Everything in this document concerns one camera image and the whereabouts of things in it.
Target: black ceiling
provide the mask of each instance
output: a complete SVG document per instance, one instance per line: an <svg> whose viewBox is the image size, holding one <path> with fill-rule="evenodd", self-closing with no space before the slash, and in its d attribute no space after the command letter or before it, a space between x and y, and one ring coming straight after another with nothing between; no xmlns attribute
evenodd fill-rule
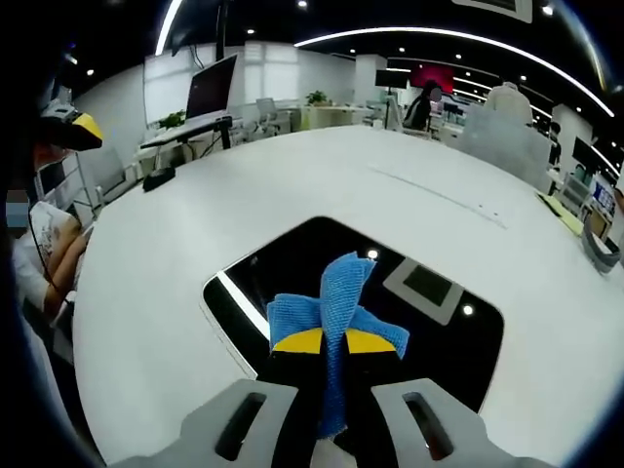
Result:
<svg viewBox="0 0 624 468"><path fill-rule="evenodd" d="M226 31L228 45L244 44L256 31L254 40L295 43L305 39L350 29L376 26L428 26L467 32L515 46L545 59L572 75L603 100L615 113L611 119L588 97L545 67L511 52L464 39L429 34L383 33L351 36L306 47L323 53L349 55L379 54L388 58L456 62L490 73L528 77L526 84L554 103L580 106L600 137L598 147L614 162L624 153L610 145L624 145L619 129L624 127L624 54L619 28L624 20L624 2L613 0L567 0L567 9L555 4L556 13L546 17L541 7L547 0L533 0L533 23L488 11L458 6L451 0L307 0L306 9L297 0L233 0ZM72 55L78 65L66 64L65 84L81 94L97 82L140 63L154 54L160 27L170 0L100 0L98 7L79 24ZM170 33L183 36L185 44L213 42L217 0L182 0ZM603 90L592 66L587 48L577 39L577 15L604 57L606 89ZM399 53L399 47L406 52ZM457 61L455 54L461 54ZM390 66L408 68L412 61L391 59ZM86 75L92 68L95 74ZM473 81L492 85L486 75L472 75ZM466 91L474 88L467 85ZM552 103L526 93L534 105L550 112Z"/></svg>

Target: blue microfiber towel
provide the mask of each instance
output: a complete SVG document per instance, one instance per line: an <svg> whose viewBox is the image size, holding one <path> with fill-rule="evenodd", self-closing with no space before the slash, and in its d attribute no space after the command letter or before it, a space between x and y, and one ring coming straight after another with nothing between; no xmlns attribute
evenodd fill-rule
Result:
<svg viewBox="0 0 624 468"><path fill-rule="evenodd" d="M277 294L268 304L271 349L294 333L323 327L328 347L328 381L319 437L338 434L345 426L340 341L347 328L370 332L390 341L401 358L408 346L408 331L386 324L358 305L364 283L375 262L348 253L328 265L321 277L321 297Z"/></svg>

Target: red screen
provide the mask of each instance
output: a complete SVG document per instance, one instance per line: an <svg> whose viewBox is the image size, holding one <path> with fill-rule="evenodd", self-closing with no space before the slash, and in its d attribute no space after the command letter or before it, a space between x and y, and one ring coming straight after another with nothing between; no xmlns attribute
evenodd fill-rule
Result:
<svg viewBox="0 0 624 468"><path fill-rule="evenodd" d="M423 64L422 68L416 68L411 72L409 83L412 86L422 88L429 80L434 80L440 85L445 93L452 93L452 68L440 65Z"/></svg>

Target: computer monitor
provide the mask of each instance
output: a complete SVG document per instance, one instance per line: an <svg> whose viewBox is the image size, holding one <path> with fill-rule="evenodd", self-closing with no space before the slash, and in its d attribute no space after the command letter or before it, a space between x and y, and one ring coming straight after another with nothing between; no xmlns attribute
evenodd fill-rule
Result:
<svg viewBox="0 0 624 468"><path fill-rule="evenodd" d="M572 158L584 166L587 176L595 174L603 163L603 160L594 152L591 146L579 137L576 138Z"/></svg>
<svg viewBox="0 0 624 468"><path fill-rule="evenodd" d="M398 88L404 90L408 87L410 76L405 71L377 70L374 85L383 88Z"/></svg>
<svg viewBox="0 0 624 468"><path fill-rule="evenodd" d="M186 104L186 120L227 108L236 57L219 60L193 76Z"/></svg>

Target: blue cloth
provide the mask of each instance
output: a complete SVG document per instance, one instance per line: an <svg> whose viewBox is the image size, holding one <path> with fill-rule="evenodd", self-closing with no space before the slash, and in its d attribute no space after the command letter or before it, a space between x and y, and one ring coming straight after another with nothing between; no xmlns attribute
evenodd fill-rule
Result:
<svg viewBox="0 0 624 468"><path fill-rule="evenodd" d="M347 328L371 332L390 341L401 358L408 346L408 331L386 324L358 305L364 283L375 262L348 253L328 265L321 277L320 298L277 294L268 304L271 349L291 334L323 327L327 344L328 377L319 437L338 434L345 426L340 342Z"/></svg>

